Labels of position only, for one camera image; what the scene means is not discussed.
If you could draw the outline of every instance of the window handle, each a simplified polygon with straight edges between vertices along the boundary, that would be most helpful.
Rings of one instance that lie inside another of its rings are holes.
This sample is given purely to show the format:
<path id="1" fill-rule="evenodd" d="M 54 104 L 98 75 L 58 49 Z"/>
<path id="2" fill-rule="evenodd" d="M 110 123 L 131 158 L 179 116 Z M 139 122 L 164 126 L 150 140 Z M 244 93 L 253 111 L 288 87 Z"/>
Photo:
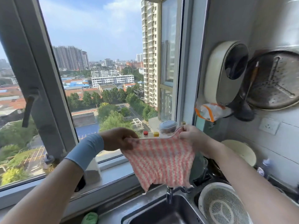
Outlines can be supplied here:
<path id="1" fill-rule="evenodd" d="M 34 101 L 36 101 L 39 98 L 39 90 L 38 88 L 31 89 L 31 94 L 26 99 L 26 107 L 24 112 L 24 118 L 22 122 L 22 127 L 27 128 L 29 124 L 29 117 L 31 113 L 31 109 L 33 106 Z"/>

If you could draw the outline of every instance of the arm sleeve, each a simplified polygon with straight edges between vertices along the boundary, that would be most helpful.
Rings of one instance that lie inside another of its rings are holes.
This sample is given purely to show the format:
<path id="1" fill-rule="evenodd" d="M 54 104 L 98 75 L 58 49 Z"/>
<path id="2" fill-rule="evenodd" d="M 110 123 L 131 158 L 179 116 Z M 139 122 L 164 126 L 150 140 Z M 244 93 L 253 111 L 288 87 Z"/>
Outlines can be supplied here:
<path id="1" fill-rule="evenodd" d="M 99 134 L 90 134 L 83 138 L 65 157 L 78 164 L 84 171 L 99 152 L 104 150 L 104 141 Z"/>

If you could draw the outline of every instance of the white colander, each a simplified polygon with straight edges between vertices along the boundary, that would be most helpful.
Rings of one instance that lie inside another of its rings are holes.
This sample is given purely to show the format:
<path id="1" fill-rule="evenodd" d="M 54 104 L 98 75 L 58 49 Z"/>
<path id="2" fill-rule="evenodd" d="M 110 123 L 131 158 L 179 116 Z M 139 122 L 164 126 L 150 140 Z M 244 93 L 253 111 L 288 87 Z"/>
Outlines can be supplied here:
<path id="1" fill-rule="evenodd" d="M 214 182 L 204 187 L 198 207 L 210 224 L 252 224 L 240 198 L 228 184 Z"/>

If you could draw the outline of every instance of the pink striped cloth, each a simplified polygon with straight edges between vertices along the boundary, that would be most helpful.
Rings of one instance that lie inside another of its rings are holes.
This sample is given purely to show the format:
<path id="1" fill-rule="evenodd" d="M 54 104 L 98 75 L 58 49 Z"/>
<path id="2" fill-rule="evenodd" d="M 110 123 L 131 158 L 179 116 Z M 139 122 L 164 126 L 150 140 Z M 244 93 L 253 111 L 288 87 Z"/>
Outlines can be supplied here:
<path id="1" fill-rule="evenodd" d="M 195 154 L 189 143 L 178 138 L 182 131 L 179 128 L 170 138 L 127 139 L 133 149 L 121 151 L 145 192 L 151 184 L 191 187 L 189 176 Z"/>

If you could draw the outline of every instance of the hand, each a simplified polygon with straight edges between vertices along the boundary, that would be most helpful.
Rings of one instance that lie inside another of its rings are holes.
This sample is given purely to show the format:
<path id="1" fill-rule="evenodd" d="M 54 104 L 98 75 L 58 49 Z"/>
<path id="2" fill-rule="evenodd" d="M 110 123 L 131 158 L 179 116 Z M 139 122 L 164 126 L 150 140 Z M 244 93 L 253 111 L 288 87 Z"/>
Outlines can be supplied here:
<path id="1" fill-rule="evenodd" d="M 205 157 L 212 158 L 213 149 L 211 144 L 213 139 L 195 126 L 184 125 L 184 131 L 180 133 L 179 138 L 188 141 L 195 152 L 201 152 Z"/>
<path id="2" fill-rule="evenodd" d="M 114 151 L 121 149 L 132 149 L 130 142 L 124 140 L 125 138 L 138 138 L 138 135 L 127 128 L 117 127 L 111 130 L 99 133 L 104 140 L 104 150 Z"/>

